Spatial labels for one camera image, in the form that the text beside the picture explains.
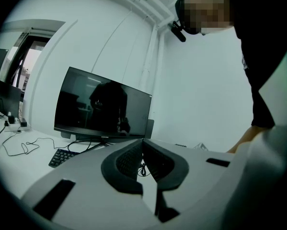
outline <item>black clothing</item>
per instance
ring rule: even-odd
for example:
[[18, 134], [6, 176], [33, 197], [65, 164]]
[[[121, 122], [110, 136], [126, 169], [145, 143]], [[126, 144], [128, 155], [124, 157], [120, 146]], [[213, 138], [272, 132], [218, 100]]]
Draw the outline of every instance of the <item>black clothing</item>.
[[230, 4], [252, 88], [252, 125], [271, 128], [273, 118], [258, 91], [287, 51], [287, 0], [230, 0]]

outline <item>black monitor screen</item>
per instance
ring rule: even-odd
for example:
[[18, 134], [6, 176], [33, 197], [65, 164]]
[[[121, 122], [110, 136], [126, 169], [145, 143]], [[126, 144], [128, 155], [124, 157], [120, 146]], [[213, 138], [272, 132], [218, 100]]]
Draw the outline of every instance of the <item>black monitor screen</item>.
[[55, 128], [100, 136], [144, 136], [150, 103], [147, 93], [69, 68], [58, 98]]
[[10, 84], [0, 81], [0, 112], [19, 117], [19, 105], [21, 99], [21, 90]]

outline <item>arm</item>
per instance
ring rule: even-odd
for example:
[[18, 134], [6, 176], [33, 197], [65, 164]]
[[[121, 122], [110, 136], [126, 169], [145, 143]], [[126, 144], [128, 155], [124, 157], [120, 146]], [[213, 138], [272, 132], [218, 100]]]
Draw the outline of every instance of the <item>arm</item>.
[[247, 142], [247, 141], [252, 141], [255, 136], [257, 136], [259, 133], [265, 131], [265, 130], [269, 130], [269, 128], [261, 128], [258, 126], [251, 126], [245, 133], [244, 135], [241, 137], [241, 139], [237, 142], [237, 144], [235, 146], [233, 146], [229, 151], [227, 151], [228, 153], [235, 153], [237, 151], [237, 148], [240, 144]]

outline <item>gray device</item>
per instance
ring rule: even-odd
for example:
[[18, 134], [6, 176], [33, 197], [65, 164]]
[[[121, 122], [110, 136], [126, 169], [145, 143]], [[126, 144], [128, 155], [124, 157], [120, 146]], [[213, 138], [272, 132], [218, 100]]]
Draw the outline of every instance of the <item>gray device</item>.
[[[134, 177], [142, 154], [158, 185], [155, 212]], [[287, 126], [241, 144], [235, 155], [138, 139], [77, 155], [22, 202], [39, 224], [55, 229], [235, 229], [286, 168]]]

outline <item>white desk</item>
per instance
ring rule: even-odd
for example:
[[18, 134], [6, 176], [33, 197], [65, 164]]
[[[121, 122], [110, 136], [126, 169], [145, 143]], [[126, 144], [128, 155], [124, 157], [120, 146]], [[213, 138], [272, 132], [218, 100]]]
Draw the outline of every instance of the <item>white desk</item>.
[[[0, 131], [4, 127], [5, 120], [4, 118], [0, 119]], [[30, 186], [53, 170], [48, 166], [48, 163], [54, 156], [56, 149], [53, 149], [52, 140], [39, 139], [37, 141], [37, 144], [40, 145], [38, 149], [28, 155], [22, 154], [9, 157], [2, 143], [12, 135], [14, 135], [14, 132], [3, 131], [0, 134], [0, 179], [8, 191], [21, 198]], [[64, 147], [70, 143], [69, 139], [57, 138], [35, 130], [29, 130], [22, 131], [9, 139], [5, 143], [5, 147], [9, 154], [18, 154], [23, 152], [21, 143], [34, 142], [37, 138], [52, 138], [55, 141], [55, 147]], [[70, 150], [82, 152], [87, 149], [88, 144], [88, 142], [75, 143], [70, 146]], [[29, 150], [34, 148], [33, 145], [27, 147]]]

